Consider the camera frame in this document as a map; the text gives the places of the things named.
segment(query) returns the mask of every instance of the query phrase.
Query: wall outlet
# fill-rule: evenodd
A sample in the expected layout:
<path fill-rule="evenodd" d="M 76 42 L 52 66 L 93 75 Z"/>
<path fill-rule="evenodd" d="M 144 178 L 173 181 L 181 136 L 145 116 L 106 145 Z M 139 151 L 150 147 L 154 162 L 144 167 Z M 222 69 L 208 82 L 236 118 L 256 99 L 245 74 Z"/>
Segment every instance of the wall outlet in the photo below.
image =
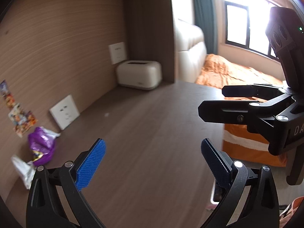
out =
<path fill-rule="evenodd" d="M 109 45 L 112 64 L 119 63 L 127 59 L 125 43 Z"/>
<path fill-rule="evenodd" d="M 53 106 L 50 109 L 50 112 L 61 130 L 64 130 L 79 116 L 79 111 L 74 103 L 72 95 L 68 95 Z"/>

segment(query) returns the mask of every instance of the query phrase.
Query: orange blanket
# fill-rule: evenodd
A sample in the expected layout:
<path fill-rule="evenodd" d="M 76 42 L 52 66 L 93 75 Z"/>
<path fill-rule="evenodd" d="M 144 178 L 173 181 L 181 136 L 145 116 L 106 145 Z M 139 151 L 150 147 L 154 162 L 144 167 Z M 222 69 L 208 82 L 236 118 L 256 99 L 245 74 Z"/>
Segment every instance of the orange blanket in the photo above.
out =
<path fill-rule="evenodd" d="M 214 54 L 207 56 L 196 83 L 219 89 L 226 85 L 283 84 L 282 81 L 273 76 L 259 72 L 254 68 L 231 63 Z M 263 101 L 244 97 L 225 99 Z M 268 152 L 268 144 L 268 141 L 260 134 L 249 133 L 246 125 L 225 124 L 223 151 L 232 158 L 282 166 L 279 159 Z"/>

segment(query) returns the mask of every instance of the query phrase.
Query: window sill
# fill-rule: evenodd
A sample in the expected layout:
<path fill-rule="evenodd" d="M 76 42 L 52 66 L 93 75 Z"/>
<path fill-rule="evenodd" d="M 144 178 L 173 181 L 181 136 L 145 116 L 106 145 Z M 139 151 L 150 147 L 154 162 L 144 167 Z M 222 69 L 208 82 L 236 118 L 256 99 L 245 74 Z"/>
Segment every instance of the window sill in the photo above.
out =
<path fill-rule="evenodd" d="M 229 47 L 233 47 L 233 48 L 238 48 L 238 49 L 244 50 L 244 51 L 246 51 L 246 52 L 251 52 L 251 53 L 260 55 L 260 56 L 262 56 L 262 57 L 265 57 L 265 58 L 267 58 L 267 59 L 269 59 L 269 60 L 273 60 L 275 63 L 281 65 L 281 63 L 279 62 L 279 60 L 272 59 L 272 58 L 270 58 L 270 57 L 268 57 L 268 56 L 266 56 L 266 55 L 260 54 L 260 53 L 258 53 L 258 52 L 252 51 L 252 50 L 244 49 L 244 48 L 242 48 L 242 47 L 238 47 L 238 46 L 235 46 L 235 45 L 229 45 L 229 44 L 225 44 L 225 43 L 220 43 L 220 45 L 222 45 L 222 46 L 229 46 Z"/>

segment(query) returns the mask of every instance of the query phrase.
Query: blue textured pad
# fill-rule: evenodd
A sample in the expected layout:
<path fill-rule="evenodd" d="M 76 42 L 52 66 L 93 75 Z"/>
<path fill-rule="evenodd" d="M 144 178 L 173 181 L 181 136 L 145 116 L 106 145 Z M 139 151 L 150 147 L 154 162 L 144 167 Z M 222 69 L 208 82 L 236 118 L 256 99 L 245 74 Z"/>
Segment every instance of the blue textured pad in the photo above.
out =
<path fill-rule="evenodd" d="M 226 190 L 229 189 L 231 187 L 231 167 L 227 161 L 207 138 L 202 141 L 201 151 L 219 186 Z"/>
<path fill-rule="evenodd" d="M 103 156 L 105 155 L 105 141 L 99 140 L 76 172 L 76 187 L 79 191 L 89 185 Z"/>

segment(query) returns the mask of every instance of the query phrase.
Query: brown tabletop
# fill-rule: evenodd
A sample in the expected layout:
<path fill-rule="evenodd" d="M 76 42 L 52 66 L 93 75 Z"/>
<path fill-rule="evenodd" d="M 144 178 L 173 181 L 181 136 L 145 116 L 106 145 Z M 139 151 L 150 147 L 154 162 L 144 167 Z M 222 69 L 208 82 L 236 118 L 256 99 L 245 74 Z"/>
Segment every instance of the brown tabletop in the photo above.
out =
<path fill-rule="evenodd" d="M 221 98 L 218 89 L 180 81 L 153 91 L 116 87 L 62 132 L 47 167 L 103 138 L 105 157 L 82 192 L 107 228 L 200 227 L 214 180 L 200 144 L 208 137 L 220 147 L 223 125 L 203 122 L 197 107 Z M 27 196 L 19 179 L 6 202 L 24 227 Z"/>

